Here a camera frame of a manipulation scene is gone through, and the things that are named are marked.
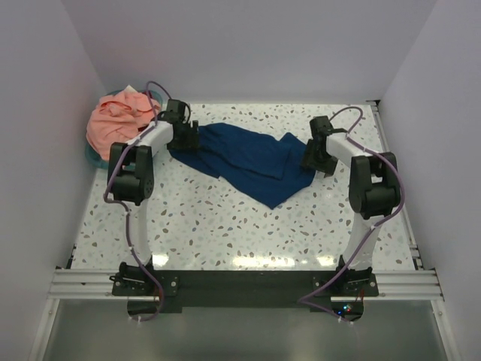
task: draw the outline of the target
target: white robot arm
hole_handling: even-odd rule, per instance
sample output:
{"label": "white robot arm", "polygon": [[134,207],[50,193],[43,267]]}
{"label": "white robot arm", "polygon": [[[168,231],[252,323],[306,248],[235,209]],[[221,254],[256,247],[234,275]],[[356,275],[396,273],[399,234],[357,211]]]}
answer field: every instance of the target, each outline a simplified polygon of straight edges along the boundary
{"label": "white robot arm", "polygon": [[[147,203],[154,187],[153,157],[167,145],[168,149],[196,149],[198,147],[198,122],[192,124],[186,118],[187,104],[170,99],[167,109],[161,112],[157,122],[149,126],[128,143],[114,143],[110,148],[108,180],[126,147],[134,144],[127,152],[110,191],[113,199],[127,201],[129,208],[129,234],[132,248],[142,264],[152,258],[147,238]],[[137,266],[138,262],[130,254],[127,265]]]}
{"label": "white robot arm", "polygon": [[[349,264],[349,269],[362,271],[372,268],[372,257],[381,226],[374,227],[399,205],[401,191],[398,179],[384,162],[360,150],[346,137],[346,130],[334,129],[327,117],[310,121],[313,139],[307,144],[303,166],[333,175],[340,160],[350,168],[349,203],[354,210],[354,220],[349,243],[342,254],[340,265],[355,254],[363,237],[372,228],[361,251]],[[396,168],[392,153],[382,153]]]}

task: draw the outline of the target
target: cable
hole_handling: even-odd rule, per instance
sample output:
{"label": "cable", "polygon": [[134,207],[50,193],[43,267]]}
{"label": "cable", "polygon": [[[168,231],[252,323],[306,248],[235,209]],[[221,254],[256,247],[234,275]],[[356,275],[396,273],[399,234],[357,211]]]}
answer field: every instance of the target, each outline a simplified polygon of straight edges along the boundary
{"label": "cable", "polygon": [[376,156],[377,158],[379,158],[382,162],[384,162],[386,164],[386,166],[394,173],[395,177],[398,179],[398,183],[399,183],[399,188],[401,190],[401,200],[399,202],[399,206],[398,208],[392,213],[390,214],[389,216],[386,216],[384,217],[383,219],[381,219],[379,222],[376,222],[374,225],[372,225],[371,228],[369,228],[369,230],[366,232],[366,234],[364,235],[364,237],[362,238],[361,242],[359,242],[359,245],[358,247],[355,249],[354,253],[352,254],[351,258],[349,258],[346,262],[346,264],[344,265],[343,268],[341,268],[339,270],[339,272],[333,277],[331,278],[328,282],[326,282],[325,284],[323,284],[320,288],[318,288],[317,290],[314,290],[313,292],[307,294],[306,296],[302,296],[299,300],[298,300],[298,303],[301,303],[303,305],[308,305],[310,307],[314,307],[314,308],[318,308],[322,311],[327,311],[329,314],[333,314],[335,317],[338,317],[334,312],[332,312],[331,310],[328,310],[327,308],[324,308],[320,305],[316,305],[312,302],[309,302],[308,299],[310,299],[311,297],[314,297],[314,296],[317,296],[318,294],[320,294],[322,291],[326,290],[329,286],[331,286],[348,268],[349,268],[349,265],[352,263],[352,261],[355,259],[355,257],[358,255],[359,251],[362,249],[362,247],[365,245],[365,243],[368,241],[369,239],[369,236],[374,232],[374,230],[383,225],[384,223],[386,223],[388,220],[392,219],[393,217],[397,216],[399,214],[399,212],[401,212],[403,206],[404,206],[404,202],[405,202],[405,195],[404,195],[404,185],[403,185],[403,182],[402,182],[402,179],[398,173],[398,170],[393,166],[393,164],[390,163],[390,161],[388,161],[386,158],[384,158],[382,155],[380,155],[378,152],[375,152],[374,150],[371,150],[371,149],[368,149],[366,147],[363,147],[362,145],[360,145],[360,143],[358,143],[357,141],[353,140],[349,135],[351,133],[351,131],[359,124],[359,122],[361,121],[363,115],[364,115],[364,112],[362,111],[362,109],[360,107],[356,107],[356,106],[349,106],[349,107],[345,107],[345,108],[342,108],[340,109],[337,113],[334,113],[334,115],[331,117],[331,119],[329,121],[332,121],[337,115],[339,115],[340,113],[344,112],[344,111],[347,111],[349,109],[356,109],[357,111],[359,111],[359,117],[358,119],[353,123],[353,125],[349,128],[349,130],[347,131],[346,133],[346,139],[349,143],[353,144],[355,147],[359,148],[360,150],[363,150],[364,152],[372,155],[372,156]]}
{"label": "cable", "polygon": [[364,289],[361,289],[361,291],[359,292],[359,294],[355,297],[355,301],[354,303],[356,303],[358,301],[358,298],[361,298],[361,302],[364,303]]}
{"label": "cable", "polygon": [[157,286],[155,286],[153,288],[153,302],[157,304],[157,300],[156,300],[156,294],[159,293],[157,296],[159,297],[159,305],[160,305],[160,298],[162,297],[162,294],[160,293],[160,291],[157,289]]}
{"label": "cable", "polygon": [[188,105],[187,103],[186,103],[186,107],[187,109],[189,109],[189,116],[187,117],[187,121],[186,121],[186,123],[188,123],[190,121],[190,114],[192,114],[192,111],[190,110],[190,105]]}
{"label": "cable", "polygon": [[143,318],[143,317],[139,316],[138,322],[150,321],[150,320],[153,320],[154,318],[156,318],[159,315],[160,311],[162,310],[162,307],[164,306],[164,300],[165,300],[164,290],[163,290],[160,282],[147,270],[147,268],[145,268],[144,264],[142,263],[142,261],[138,258],[137,254],[135,253],[135,249],[134,249],[134,246],[132,244],[132,240],[130,239],[130,209],[129,209],[128,205],[124,201],[117,201],[115,199],[109,199],[108,193],[110,193],[110,190],[112,189],[113,181],[115,180],[115,177],[119,173],[120,167],[122,167],[122,163],[123,163],[124,159],[126,158],[127,153],[135,145],[137,145],[147,134],[152,132],[152,130],[154,130],[157,127],[156,109],[155,109],[155,107],[152,103],[152,99],[150,98],[150,91],[149,91],[149,85],[150,84],[155,84],[158,87],[160,87],[164,91],[164,93],[167,95],[167,97],[169,99],[172,99],[171,95],[168,93],[168,91],[162,85],[160,85],[159,83],[157,83],[155,81],[148,81],[147,82],[147,84],[145,86],[146,93],[147,93],[147,99],[149,99],[150,106],[152,107],[153,119],[154,119],[155,125],[151,128],[148,128],[145,132],[141,133],[141,135],[137,139],[135,139],[135,141],[133,141],[131,144],[129,144],[123,150],[122,154],[120,155],[119,160],[117,161],[117,164],[115,165],[115,168],[113,169],[112,175],[110,176],[110,180],[107,183],[107,188],[105,189],[105,192],[104,192],[104,202],[105,203],[108,203],[108,204],[111,204],[111,205],[121,205],[124,208],[124,210],[126,211],[126,239],[127,239],[127,245],[129,246],[130,253],[134,257],[135,262],[138,264],[138,266],[142,270],[142,272],[148,278],[150,278],[150,280],[152,280],[152,282],[156,285],[157,290],[159,290],[159,298],[160,298],[159,307],[156,309],[156,311],[153,314],[151,314],[148,317]]}

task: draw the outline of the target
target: white wall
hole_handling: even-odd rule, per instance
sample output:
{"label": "white wall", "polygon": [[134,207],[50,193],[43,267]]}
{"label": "white wall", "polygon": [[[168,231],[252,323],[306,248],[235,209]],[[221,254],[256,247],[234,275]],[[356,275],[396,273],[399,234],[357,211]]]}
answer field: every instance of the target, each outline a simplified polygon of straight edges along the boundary
{"label": "white wall", "polygon": [[479,0],[438,0],[380,108],[422,257],[438,270],[465,359],[479,359]]}
{"label": "white wall", "polygon": [[17,361],[74,243],[92,180],[85,125],[104,90],[57,0],[3,1],[0,49],[0,359]]}
{"label": "white wall", "polygon": [[63,0],[108,90],[198,101],[380,99],[435,0]]}

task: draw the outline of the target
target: table surface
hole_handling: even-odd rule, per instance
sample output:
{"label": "table surface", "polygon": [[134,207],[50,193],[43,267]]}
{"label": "table surface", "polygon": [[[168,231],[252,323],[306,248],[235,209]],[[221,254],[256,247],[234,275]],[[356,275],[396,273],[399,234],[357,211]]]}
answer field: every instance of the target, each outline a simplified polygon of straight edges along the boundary
{"label": "table surface", "polygon": [[[192,104],[200,125],[224,122],[280,139],[291,132],[310,138],[309,120],[344,105]],[[371,107],[352,137],[382,150]],[[347,129],[357,117],[346,111],[333,121]],[[349,240],[349,169],[339,162],[335,175],[319,172],[310,187],[274,210],[238,192],[224,178],[212,178],[172,159],[154,157],[155,187],[148,207],[148,238],[156,267],[188,270],[334,269]],[[98,170],[77,235],[72,268],[118,268],[128,255],[125,218],[102,193],[107,172]],[[401,216],[381,230],[373,256],[377,270],[414,269]]]}

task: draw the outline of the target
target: blue towel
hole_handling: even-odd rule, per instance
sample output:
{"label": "blue towel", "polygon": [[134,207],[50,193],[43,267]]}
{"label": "blue towel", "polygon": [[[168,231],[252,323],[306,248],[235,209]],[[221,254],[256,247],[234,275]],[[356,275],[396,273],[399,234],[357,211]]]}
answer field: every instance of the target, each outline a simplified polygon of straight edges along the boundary
{"label": "blue towel", "polygon": [[301,167],[306,145],[293,134],[270,135],[217,123],[199,127],[197,152],[171,151],[180,162],[212,177],[224,177],[242,193],[277,207],[308,187],[316,171]]}

